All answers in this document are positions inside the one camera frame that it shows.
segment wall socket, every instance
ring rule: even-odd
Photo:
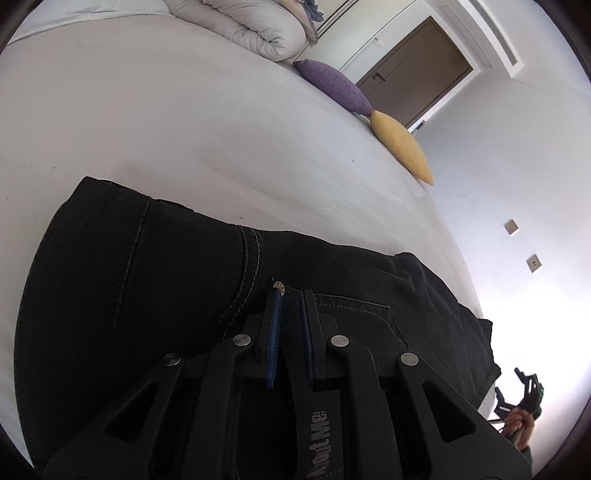
[[[530,268],[532,273],[535,273],[540,268],[542,268],[542,262],[538,258],[538,255],[535,255],[535,254],[527,259],[527,265]]]

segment white bed sheet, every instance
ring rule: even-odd
[[[18,306],[51,217],[85,175],[226,222],[413,252],[480,315],[425,186],[305,80],[174,17],[55,28],[0,56],[0,422],[22,452]]]

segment purple pillow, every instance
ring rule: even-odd
[[[374,109],[365,95],[345,75],[316,60],[295,61],[294,67],[318,90],[349,112],[370,116]]]

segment brown door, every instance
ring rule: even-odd
[[[471,71],[451,39],[429,17],[357,86],[376,110],[409,127]]]

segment screw head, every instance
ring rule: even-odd
[[[181,356],[178,353],[167,353],[163,360],[167,367],[174,367],[181,361]]]
[[[330,343],[334,346],[347,346],[349,344],[349,339],[345,335],[335,335],[330,339]]]
[[[236,346],[246,346],[251,343],[251,338],[246,333],[240,333],[234,337],[233,341]]]
[[[409,367],[414,367],[418,363],[418,357],[412,352],[403,353],[400,356],[400,360],[404,365],[408,365]]]

